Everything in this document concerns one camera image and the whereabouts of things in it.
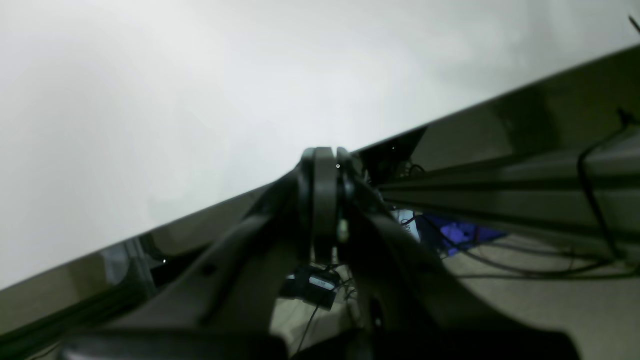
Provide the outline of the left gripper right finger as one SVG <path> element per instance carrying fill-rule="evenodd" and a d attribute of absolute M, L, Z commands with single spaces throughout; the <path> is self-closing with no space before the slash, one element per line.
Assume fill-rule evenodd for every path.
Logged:
<path fill-rule="evenodd" d="M 466 289 L 358 178 L 348 151 L 336 158 L 337 254 L 354 276 L 362 323 L 346 360 L 578 360 L 565 333 L 512 319 Z"/>

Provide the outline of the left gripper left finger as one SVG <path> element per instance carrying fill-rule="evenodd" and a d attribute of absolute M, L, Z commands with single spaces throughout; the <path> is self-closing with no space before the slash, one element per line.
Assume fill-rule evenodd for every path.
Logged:
<path fill-rule="evenodd" d="M 287 357 L 269 333 L 282 283 L 333 257 L 333 150 L 306 149 L 230 232 L 173 284 L 105 328 L 67 339 L 60 360 Z"/>

